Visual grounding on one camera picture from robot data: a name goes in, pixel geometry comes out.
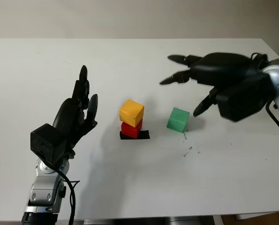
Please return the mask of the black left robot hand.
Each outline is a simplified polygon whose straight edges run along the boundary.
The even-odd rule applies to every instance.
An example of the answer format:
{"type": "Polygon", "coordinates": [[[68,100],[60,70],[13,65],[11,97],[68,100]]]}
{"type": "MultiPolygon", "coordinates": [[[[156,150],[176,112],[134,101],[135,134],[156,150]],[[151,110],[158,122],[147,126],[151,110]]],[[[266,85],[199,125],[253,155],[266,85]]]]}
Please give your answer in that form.
{"type": "Polygon", "coordinates": [[[98,109],[98,95],[89,98],[90,84],[87,67],[82,66],[71,98],[66,99],[55,117],[53,127],[66,138],[65,152],[74,155],[73,148],[79,140],[98,124],[95,120],[98,109]]]}

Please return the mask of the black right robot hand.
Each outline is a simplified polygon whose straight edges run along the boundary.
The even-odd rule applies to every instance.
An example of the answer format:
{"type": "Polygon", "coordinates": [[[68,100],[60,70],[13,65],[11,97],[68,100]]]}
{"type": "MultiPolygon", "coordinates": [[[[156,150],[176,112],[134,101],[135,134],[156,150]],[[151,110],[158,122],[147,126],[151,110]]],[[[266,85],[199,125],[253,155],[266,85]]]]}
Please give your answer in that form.
{"type": "Polygon", "coordinates": [[[198,84],[212,86],[209,95],[196,107],[193,116],[198,116],[216,104],[217,93],[227,87],[237,84],[246,76],[251,59],[236,53],[215,52],[204,57],[169,55],[168,59],[188,67],[162,80],[161,85],[171,83],[186,83],[190,79],[198,84]]]}

